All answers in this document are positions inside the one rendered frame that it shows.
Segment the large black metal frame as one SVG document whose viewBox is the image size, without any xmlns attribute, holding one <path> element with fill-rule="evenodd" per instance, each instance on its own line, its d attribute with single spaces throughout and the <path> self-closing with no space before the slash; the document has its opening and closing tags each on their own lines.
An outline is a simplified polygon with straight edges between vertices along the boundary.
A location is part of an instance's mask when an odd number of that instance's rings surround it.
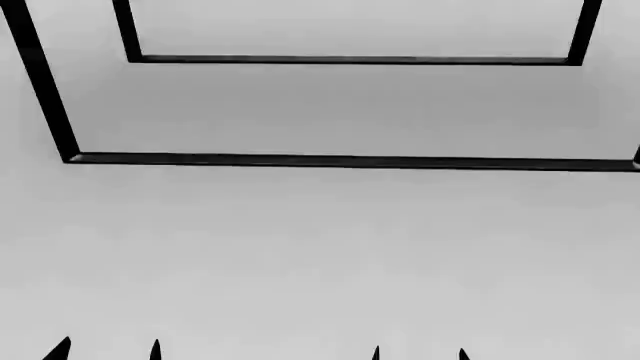
<svg viewBox="0 0 640 360">
<path fill-rule="evenodd" d="M 640 173 L 640 146 L 630 160 L 84 152 L 76 140 L 26 0 L 0 0 L 0 9 L 65 164 Z"/>
</svg>

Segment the small black metal frame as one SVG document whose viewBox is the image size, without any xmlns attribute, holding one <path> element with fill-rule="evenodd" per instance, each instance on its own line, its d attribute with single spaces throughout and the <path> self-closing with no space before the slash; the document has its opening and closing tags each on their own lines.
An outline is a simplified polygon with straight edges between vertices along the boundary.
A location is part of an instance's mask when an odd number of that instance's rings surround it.
<svg viewBox="0 0 640 360">
<path fill-rule="evenodd" d="M 142 52 L 130 0 L 111 2 L 126 59 L 131 64 L 580 67 L 587 55 L 603 0 L 583 0 L 568 53 L 563 57 L 149 55 Z"/>
</svg>

